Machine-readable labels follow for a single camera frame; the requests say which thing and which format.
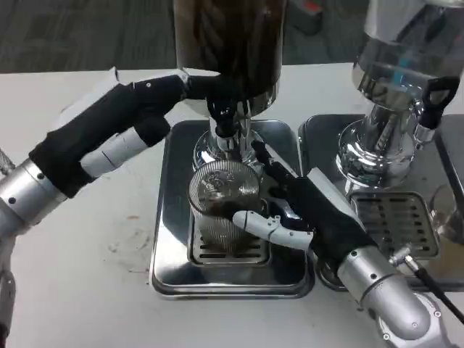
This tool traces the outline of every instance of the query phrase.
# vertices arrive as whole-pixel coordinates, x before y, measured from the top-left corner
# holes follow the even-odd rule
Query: drip tray grate
[[[362,192],[351,195],[351,203],[368,234],[386,255],[414,246],[413,256],[431,259],[439,253],[426,203],[414,192]]]
[[[269,259],[269,245],[257,237],[235,254],[218,249],[214,244],[207,244],[197,228],[192,228],[191,251],[193,261],[200,265],[237,265],[262,264]]]

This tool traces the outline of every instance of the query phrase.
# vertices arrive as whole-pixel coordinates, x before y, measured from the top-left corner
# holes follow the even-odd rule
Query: table surface
[[[283,67],[277,102],[257,119],[297,132],[316,114],[364,113],[351,64]],[[123,71],[129,81],[158,71]],[[16,162],[44,137],[60,110],[104,72],[0,75],[0,146]],[[460,89],[447,113],[464,110]],[[185,104],[171,125],[202,116]],[[105,175],[17,240],[17,302],[9,348],[18,347],[384,347],[349,294],[319,282],[304,298],[162,298],[148,284],[163,144]],[[450,294],[464,309],[464,294]],[[464,330],[443,310],[449,337]]]

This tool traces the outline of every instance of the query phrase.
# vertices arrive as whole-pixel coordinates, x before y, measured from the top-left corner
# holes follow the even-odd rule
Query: robotic arm
[[[158,144],[170,132],[164,118],[184,99],[239,100],[221,76],[183,70],[122,84],[115,68],[91,92],[64,109],[59,123],[15,167],[0,150],[0,347],[9,333],[15,279],[9,260],[16,236],[39,223],[85,185]]]
[[[278,238],[268,234],[266,239],[271,242],[311,249],[376,319],[382,339],[392,347],[455,347],[447,338],[436,303],[424,294],[415,294],[394,268],[398,259],[409,257],[407,252],[399,252],[403,255],[398,254],[394,260],[386,259],[345,197],[319,169],[298,178],[282,159],[276,160],[270,154],[264,143],[254,141],[252,146],[290,207],[315,232],[282,231],[274,226],[272,218],[265,220],[253,212],[234,212],[232,206],[226,207],[230,210],[225,212],[226,217],[257,236],[266,226],[280,232]]]

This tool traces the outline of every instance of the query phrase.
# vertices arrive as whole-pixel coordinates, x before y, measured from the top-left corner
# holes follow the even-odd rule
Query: gray carpet
[[[171,0],[1,0],[0,73],[175,67]],[[320,0],[314,36],[287,22],[283,63],[352,62],[368,0]]]

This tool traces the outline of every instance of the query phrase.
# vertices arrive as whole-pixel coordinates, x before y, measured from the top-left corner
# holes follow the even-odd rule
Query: stainless steel tray
[[[150,270],[153,287],[169,297],[304,296],[314,284],[314,275],[300,250],[264,243],[262,248],[268,249],[257,257],[231,261],[226,255],[213,255],[216,258],[199,262],[196,248],[202,243],[194,234],[186,195],[194,146],[208,127],[206,120],[184,121],[173,127],[166,141]],[[297,140],[285,123],[256,121],[252,128],[300,172]]]
[[[299,129],[303,173],[308,173],[312,167],[319,167],[340,191],[345,193],[347,182],[335,164],[339,134],[350,123],[362,117],[362,115],[315,115],[303,123]],[[394,190],[417,192],[429,203],[435,191],[441,185],[449,184],[449,177],[454,176],[455,195],[464,197],[462,193],[463,134],[462,115],[444,116],[441,127],[442,137],[438,141],[439,149],[436,144],[429,144],[425,149],[417,152],[409,176]],[[439,244],[439,255],[423,264],[444,290],[464,291],[464,246],[454,244],[444,237],[439,239]],[[423,289],[416,278],[408,277],[408,281],[415,289]]]
[[[412,256],[430,260],[439,255],[439,240],[427,204],[415,192],[355,191],[349,201],[369,236],[386,257],[406,243]]]

